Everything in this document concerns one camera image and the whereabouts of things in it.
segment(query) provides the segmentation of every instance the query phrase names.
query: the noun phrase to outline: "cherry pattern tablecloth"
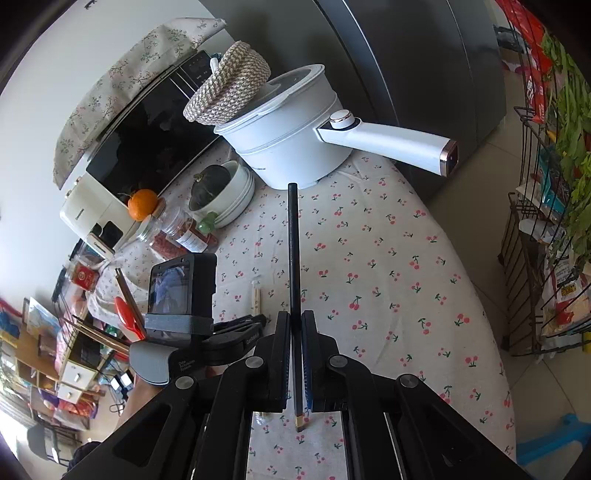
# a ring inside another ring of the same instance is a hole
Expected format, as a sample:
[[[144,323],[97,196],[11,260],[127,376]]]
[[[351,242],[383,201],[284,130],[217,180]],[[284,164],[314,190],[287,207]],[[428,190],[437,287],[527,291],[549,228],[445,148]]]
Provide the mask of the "cherry pattern tablecloth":
[[[192,166],[169,201],[186,201],[192,173],[223,162],[225,145]],[[447,236],[394,163],[353,151],[300,191],[298,207],[301,306],[314,310],[318,330],[373,373],[415,374],[514,459],[513,405],[484,309]],[[257,281],[272,333],[277,312],[289,310],[287,192],[257,178],[247,210],[218,235],[214,319],[251,313]],[[145,311],[156,262],[142,244],[130,247],[103,272],[91,313],[116,323],[116,266]],[[291,400],[283,414],[255,418],[250,478],[346,478],[340,415],[307,411],[305,421],[296,433]]]

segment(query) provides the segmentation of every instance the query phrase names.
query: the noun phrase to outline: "red spoon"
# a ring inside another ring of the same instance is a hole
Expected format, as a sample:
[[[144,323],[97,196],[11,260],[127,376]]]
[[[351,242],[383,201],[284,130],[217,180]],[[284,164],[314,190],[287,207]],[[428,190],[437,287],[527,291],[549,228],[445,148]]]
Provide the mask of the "red spoon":
[[[124,299],[121,297],[115,297],[115,309],[117,310],[117,314],[119,314],[121,323],[125,326],[125,328],[131,332],[134,332],[140,340],[144,340],[146,336],[138,327],[134,314]]]

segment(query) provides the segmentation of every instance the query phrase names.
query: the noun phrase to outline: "orange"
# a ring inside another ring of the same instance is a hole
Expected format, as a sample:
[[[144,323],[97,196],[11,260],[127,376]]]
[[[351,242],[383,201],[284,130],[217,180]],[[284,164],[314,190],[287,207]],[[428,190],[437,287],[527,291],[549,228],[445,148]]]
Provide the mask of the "orange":
[[[158,205],[158,195],[149,189],[138,190],[127,202],[130,217],[138,222],[156,210],[156,205]]]

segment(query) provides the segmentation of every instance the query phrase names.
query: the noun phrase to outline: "electric pot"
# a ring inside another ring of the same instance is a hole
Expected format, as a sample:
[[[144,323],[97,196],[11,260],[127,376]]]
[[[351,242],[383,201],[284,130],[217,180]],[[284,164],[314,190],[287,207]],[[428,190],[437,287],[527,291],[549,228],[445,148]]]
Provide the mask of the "electric pot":
[[[270,80],[233,120],[218,125],[236,152],[273,189],[300,189],[336,169],[353,148],[447,176],[456,142],[425,132],[366,124],[343,110],[324,75],[308,65]]]

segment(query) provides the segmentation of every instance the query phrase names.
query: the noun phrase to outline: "white drawer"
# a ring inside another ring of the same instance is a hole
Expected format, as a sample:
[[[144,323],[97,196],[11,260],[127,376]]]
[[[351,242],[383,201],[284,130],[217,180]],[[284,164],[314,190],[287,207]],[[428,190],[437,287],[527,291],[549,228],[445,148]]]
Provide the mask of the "white drawer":
[[[82,390],[78,390],[77,388],[66,385],[65,383],[60,383],[60,386],[57,387],[57,398],[61,398],[62,400],[66,400],[71,403],[77,403],[81,395]]]
[[[88,384],[95,377],[96,371],[68,361],[64,373],[60,378],[61,382],[73,387],[85,390]]]

